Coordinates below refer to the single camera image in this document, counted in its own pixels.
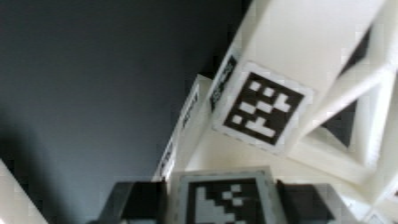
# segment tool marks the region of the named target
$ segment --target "black square pattern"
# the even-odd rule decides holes
[[[227,64],[225,64],[223,69],[222,69],[220,79],[218,79],[218,83],[216,83],[216,86],[215,86],[215,91],[213,91],[211,98],[209,98],[211,111],[215,110],[216,102],[220,100],[220,96],[222,96],[227,81],[229,81],[229,78],[231,78],[231,75],[232,75],[236,64],[238,64],[238,60],[236,60],[234,56],[231,55],[229,59],[227,59]]]
[[[302,100],[302,93],[250,72],[223,125],[275,146]]]
[[[186,224],[264,224],[255,178],[188,184]]]

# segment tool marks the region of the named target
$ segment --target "white panel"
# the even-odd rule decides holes
[[[19,184],[0,160],[0,220],[3,224],[46,224]]]

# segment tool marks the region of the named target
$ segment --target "white metal frame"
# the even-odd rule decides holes
[[[314,90],[312,105],[298,119],[286,154],[270,154],[211,129],[215,116],[206,101],[220,79],[218,71],[179,141],[181,156],[172,172],[268,165],[286,182],[332,184],[355,218],[364,221],[378,209],[385,214],[398,210],[398,203],[389,200],[398,188],[398,165],[390,165],[396,163],[390,156],[398,156],[390,137],[398,132],[398,122],[390,120],[390,114],[398,113],[390,104],[390,97],[398,100],[398,1],[309,0],[305,3],[254,0],[231,46],[239,52],[239,62],[229,80],[234,85],[227,85],[225,92],[239,82],[248,61]],[[339,13],[346,18],[334,18]],[[337,78],[346,52],[353,52],[369,25],[366,57]],[[334,35],[330,45],[325,34]],[[227,98],[222,94],[218,107],[227,105]],[[318,126],[355,99],[351,144],[346,148]]]

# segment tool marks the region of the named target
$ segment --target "white structure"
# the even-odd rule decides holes
[[[46,224],[8,169],[0,161],[0,224]]]
[[[396,71],[396,0],[254,0],[215,80],[193,83],[154,179],[270,166],[284,182],[332,184],[358,222],[398,222]],[[319,125],[355,100],[346,147]]]

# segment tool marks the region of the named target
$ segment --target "dark gray wall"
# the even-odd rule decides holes
[[[49,223],[94,220],[115,182],[149,179],[245,6],[0,2],[0,157]]]

